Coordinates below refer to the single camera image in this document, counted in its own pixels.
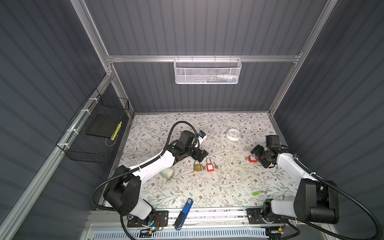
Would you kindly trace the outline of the brass padlock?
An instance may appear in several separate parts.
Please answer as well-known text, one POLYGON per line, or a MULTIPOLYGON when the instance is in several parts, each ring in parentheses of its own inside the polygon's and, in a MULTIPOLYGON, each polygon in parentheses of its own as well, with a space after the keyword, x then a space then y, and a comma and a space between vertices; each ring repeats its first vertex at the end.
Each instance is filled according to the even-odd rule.
POLYGON ((194 162, 194 172, 202 172, 203 166, 199 161, 194 162))

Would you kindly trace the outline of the red padlock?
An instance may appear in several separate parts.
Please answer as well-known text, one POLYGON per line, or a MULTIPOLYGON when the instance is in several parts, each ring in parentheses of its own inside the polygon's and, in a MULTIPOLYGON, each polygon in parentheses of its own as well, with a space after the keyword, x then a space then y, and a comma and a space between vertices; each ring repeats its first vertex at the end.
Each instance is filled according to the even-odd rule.
POLYGON ((213 163, 213 161, 211 159, 206 159, 206 163, 207 163, 207 172, 208 173, 214 172, 215 164, 213 163))
POLYGON ((257 156, 249 156, 248 157, 248 161, 250 163, 257 163, 258 162, 258 158, 257 158, 257 156))

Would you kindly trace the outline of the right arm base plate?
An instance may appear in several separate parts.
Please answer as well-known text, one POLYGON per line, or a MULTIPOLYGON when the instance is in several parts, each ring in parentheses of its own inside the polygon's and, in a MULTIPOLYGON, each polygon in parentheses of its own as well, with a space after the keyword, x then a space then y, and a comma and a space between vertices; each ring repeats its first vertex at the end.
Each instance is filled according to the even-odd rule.
POLYGON ((263 208, 246 209, 250 224, 286 224, 287 221, 272 212, 264 211, 263 208))

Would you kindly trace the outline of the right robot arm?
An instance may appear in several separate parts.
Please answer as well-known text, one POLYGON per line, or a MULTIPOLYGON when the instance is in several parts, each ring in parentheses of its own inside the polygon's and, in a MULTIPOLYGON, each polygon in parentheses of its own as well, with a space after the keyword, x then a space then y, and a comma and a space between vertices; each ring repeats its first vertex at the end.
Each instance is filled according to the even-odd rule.
POLYGON ((247 209, 250 224, 259 221, 266 224, 273 224, 277 220, 287 224, 290 221, 299 221, 326 235, 346 240, 346 236, 319 226, 339 222, 339 195, 342 195, 356 204, 372 220, 376 232, 371 238, 373 240, 382 238, 383 228, 367 207, 341 190, 334 182, 326 181, 308 169, 294 150, 280 143, 278 135, 266 136, 266 146, 257 145, 250 153, 265 169, 279 166, 298 184, 295 199, 292 201, 266 199, 261 207, 247 209))

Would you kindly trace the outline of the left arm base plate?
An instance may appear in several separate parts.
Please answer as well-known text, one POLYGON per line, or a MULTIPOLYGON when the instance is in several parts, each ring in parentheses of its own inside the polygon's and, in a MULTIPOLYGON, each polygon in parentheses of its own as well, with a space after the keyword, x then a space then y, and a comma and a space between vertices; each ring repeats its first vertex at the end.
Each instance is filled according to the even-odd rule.
POLYGON ((140 219, 136 216, 128 216, 127 227, 166 227, 169 220, 169 211, 152 211, 146 218, 140 219))

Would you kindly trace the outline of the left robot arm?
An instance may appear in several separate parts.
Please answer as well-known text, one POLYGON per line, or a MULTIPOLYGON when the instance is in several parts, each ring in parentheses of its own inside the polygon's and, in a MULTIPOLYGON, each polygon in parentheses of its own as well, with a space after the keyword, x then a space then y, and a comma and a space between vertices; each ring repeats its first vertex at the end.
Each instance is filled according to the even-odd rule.
POLYGON ((192 124, 186 121, 176 122, 159 154, 136 166, 118 167, 112 177, 92 191, 91 205, 99 210, 117 212, 121 217, 137 217, 142 224, 149 226, 155 218, 156 210, 141 199, 142 185, 187 157, 202 162, 208 155, 206 150, 200 148, 206 138, 206 133, 198 132, 192 124))

